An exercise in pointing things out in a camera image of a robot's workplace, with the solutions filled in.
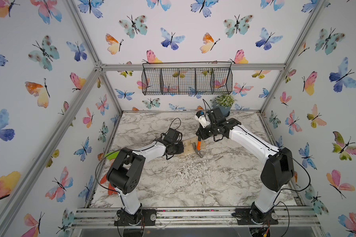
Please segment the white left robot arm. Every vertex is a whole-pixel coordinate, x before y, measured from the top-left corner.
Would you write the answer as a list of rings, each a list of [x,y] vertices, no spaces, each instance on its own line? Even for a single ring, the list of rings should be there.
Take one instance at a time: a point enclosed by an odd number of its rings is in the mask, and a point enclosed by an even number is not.
[[[182,133],[176,129],[169,128],[167,133],[143,148],[122,148],[117,152],[108,154],[107,157],[114,158],[106,178],[111,187],[119,194],[123,207],[117,212],[118,220],[125,221],[129,225],[137,225],[142,221],[142,204],[136,194],[136,187],[140,181],[145,163],[158,157],[167,160],[174,155],[184,152]]]

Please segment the wooden board with holes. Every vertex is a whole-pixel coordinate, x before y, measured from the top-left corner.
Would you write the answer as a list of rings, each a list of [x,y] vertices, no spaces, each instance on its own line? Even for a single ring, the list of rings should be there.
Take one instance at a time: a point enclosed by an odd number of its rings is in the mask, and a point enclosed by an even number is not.
[[[201,158],[204,157],[201,149],[206,147],[205,141],[200,141],[198,137],[187,139],[183,141],[184,152],[179,154],[179,156],[187,156],[190,154],[196,154]]]

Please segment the orange handled claw hammer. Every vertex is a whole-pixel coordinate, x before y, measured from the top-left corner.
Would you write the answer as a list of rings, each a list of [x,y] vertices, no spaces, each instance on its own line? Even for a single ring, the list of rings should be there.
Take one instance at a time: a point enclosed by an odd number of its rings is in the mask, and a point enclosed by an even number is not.
[[[195,143],[192,143],[192,147],[193,147],[193,150],[194,152],[200,157],[200,158],[203,158],[203,154],[201,153],[201,137],[198,136],[198,139],[197,139],[197,142]]]

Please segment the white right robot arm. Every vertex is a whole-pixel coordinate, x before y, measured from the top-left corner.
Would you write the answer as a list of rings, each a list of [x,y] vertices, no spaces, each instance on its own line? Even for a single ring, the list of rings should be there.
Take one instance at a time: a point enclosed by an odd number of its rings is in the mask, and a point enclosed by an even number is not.
[[[261,224],[272,216],[275,201],[282,189],[294,176],[292,152],[287,148],[278,148],[250,132],[234,118],[226,119],[220,108],[198,111],[195,120],[199,122],[196,135],[201,140],[216,136],[230,139],[253,154],[263,165],[260,175],[262,188],[258,198],[252,203],[250,217],[256,224]]]

